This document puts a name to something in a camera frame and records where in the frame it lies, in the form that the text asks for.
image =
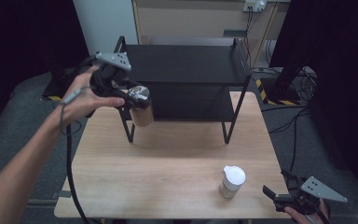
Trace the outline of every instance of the hazard tape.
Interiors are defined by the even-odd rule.
[[[255,84],[257,85],[258,91],[260,92],[261,100],[265,105],[300,105],[299,101],[270,100],[267,97],[260,79],[256,80]]]
[[[41,101],[61,101],[60,96],[42,96]]]

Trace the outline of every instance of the black cable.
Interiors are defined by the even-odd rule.
[[[315,208],[315,210],[324,224],[330,224],[329,221],[327,220],[326,216],[324,215],[324,213],[319,208]]]
[[[249,7],[248,21],[246,22],[246,37],[244,38],[243,44],[245,45],[246,51],[248,53],[250,67],[252,67],[252,56],[251,56],[251,52],[250,52],[248,36],[249,36],[250,28],[251,28],[250,26],[252,24],[252,18],[253,18],[253,8]]]
[[[306,108],[306,106],[305,105],[289,105],[289,106],[284,106],[284,107],[274,107],[274,108],[270,108],[270,109],[264,109],[264,110],[261,110],[261,112],[267,112],[267,111],[278,110],[278,109],[294,109],[294,108]]]
[[[264,73],[264,74],[272,74],[278,76],[280,72],[273,68],[267,68],[267,67],[254,67],[251,69],[253,73]]]
[[[269,57],[272,58],[272,54],[271,54],[271,52],[270,52],[271,42],[272,42],[272,40],[267,40],[266,49],[265,49],[266,62],[267,62],[267,64],[268,64],[268,67],[269,67],[269,64],[270,64]],[[271,68],[271,67],[270,67],[270,70],[273,70],[274,72],[276,72],[276,73],[278,73],[278,74],[281,73],[281,72],[279,72],[279,71],[277,71],[276,69]]]
[[[74,200],[75,207],[77,209],[77,212],[81,216],[81,219],[84,223],[90,224],[89,221],[86,218],[86,215],[83,212],[83,209],[80,205],[80,202],[77,198],[76,194],[76,188],[75,188],[75,182],[74,177],[72,174],[72,135],[71,133],[71,125],[69,124],[66,126],[66,175],[68,176],[68,183],[69,183],[69,189],[71,190],[72,199]]]
[[[255,18],[255,20],[254,20],[254,22],[252,23],[251,27],[249,27],[248,33],[250,32],[250,30],[252,29],[252,27],[253,27],[253,26],[255,25],[255,23],[257,22],[257,19],[260,17],[260,15],[261,15],[261,12],[258,13],[258,16]]]
[[[316,90],[316,77],[311,76],[304,68],[302,72],[304,75],[301,75],[300,90],[297,93],[300,95],[301,99],[309,101]]]
[[[272,131],[270,131],[268,133],[281,133],[281,132],[286,131],[297,118],[308,115],[308,114],[306,114],[306,115],[301,114],[304,110],[307,110],[307,108],[305,108],[305,109],[301,110],[300,112],[298,112],[298,114],[295,115],[292,118],[292,120],[290,120],[289,122],[285,123],[283,126],[281,126],[279,128],[276,128],[276,129],[274,129],[274,130],[272,130]]]
[[[81,127],[82,127],[82,125],[81,125],[81,123],[79,122],[79,121],[77,121],[77,120],[75,120],[75,122],[79,125],[78,126],[78,128],[74,131],[74,132],[72,132],[72,133],[68,133],[68,132],[64,132],[63,131],[63,110],[65,109],[65,107],[66,107],[66,104],[62,104],[62,103],[59,103],[59,105],[61,105],[62,106],[62,108],[61,108],[61,115],[60,115],[60,132],[61,132],[61,134],[63,134],[63,135],[66,135],[66,136],[68,136],[68,135],[72,135],[72,134],[74,134],[74,133],[78,133],[79,131],[80,131],[80,129],[81,129]]]
[[[295,160],[296,160],[296,145],[297,145],[297,119],[298,117],[296,117],[295,119],[295,138],[294,138],[294,141],[293,141],[293,157],[292,157],[292,162],[290,164],[290,169],[289,171],[292,172],[293,171],[293,167],[295,166]]]

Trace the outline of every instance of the human hand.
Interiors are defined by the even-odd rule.
[[[68,95],[70,95],[75,90],[83,88],[81,93],[75,98],[73,102],[65,106],[63,111],[63,124],[64,126],[72,123],[77,119],[81,119],[87,116],[90,112],[101,106],[112,106],[117,107],[124,105],[125,101],[119,97],[99,97],[94,94],[94,92],[90,88],[86,88],[90,86],[90,78],[92,72],[97,70],[97,67],[91,67],[83,74],[77,76],[74,82],[69,87],[66,94],[63,96],[65,99]],[[57,106],[56,110],[59,110],[61,114],[62,108]]]
[[[323,199],[321,199],[321,204],[319,206],[319,209],[324,213],[324,216],[328,219],[327,206]],[[296,209],[292,207],[289,206],[284,207],[284,212],[286,212],[292,219],[297,221],[298,224],[312,224],[304,215],[298,213]],[[314,220],[315,223],[324,224],[322,219],[316,213],[309,215],[309,217],[312,218],[312,220]]]

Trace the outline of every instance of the cup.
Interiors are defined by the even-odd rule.
[[[133,123],[138,127],[146,127],[151,124],[154,117],[149,89],[144,86],[135,86],[129,89],[128,95],[140,102],[130,109]]]
[[[223,181],[219,187],[220,193],[224,197],[232,199],[245,182],[246,174],[238,166],[226,166],[223,169],[223,174]]]

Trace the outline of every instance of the shelf leg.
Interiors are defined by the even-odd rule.
[[[225,143],[228,144],[229,140],[231,138],[232,132],[234,130],[235,122],[237,121],[237,117],[240,114],[241,105],[243,102],[243,98],[245,97],[246,88],[244,87],[241,92],[240,100],[238,101],[237,108],[235,108],[234,117],[232,118],[231,125],[229,126],[228,134],[226,131],[226,125],[225,122],[222,122],[223,127],[223,135],[225,137]]]
[[[129,142],[132,143],[133,135],[135,133],[135,125],[134,124],[131,125],[131,132],[130,132],[129,126],[127,125],[127,121],[124,117],[124,112],[122,111],[122,109],[119,109],[118,112],[120,114],[121,121],[123,122],[124,130],[126,131],[127,138],[129,139]]]

